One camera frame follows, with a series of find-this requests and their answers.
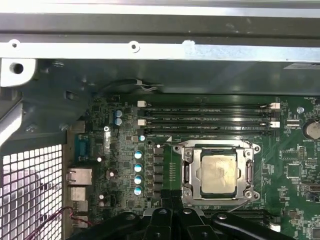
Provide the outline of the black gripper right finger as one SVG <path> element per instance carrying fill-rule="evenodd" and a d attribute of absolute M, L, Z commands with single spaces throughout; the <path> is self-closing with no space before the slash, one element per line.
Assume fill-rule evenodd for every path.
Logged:
<path fill-rule="evenodd" d="M 241 218 L 218 211 L 210 219 L 182 203 L 182 191 L 172 190 L 172 205 L 182 240 L 291 240 L 292 237 Z"/>

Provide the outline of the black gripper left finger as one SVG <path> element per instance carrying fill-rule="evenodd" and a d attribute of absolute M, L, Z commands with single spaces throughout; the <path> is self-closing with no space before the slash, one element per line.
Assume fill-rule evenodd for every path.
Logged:
<path fill-rule="evenodd" d="M 160 207 L 143 216 L 122 212 L 71 236 L 72 240 L 169 240 L 172 236 L 173 191 L 160 191 Z"/>

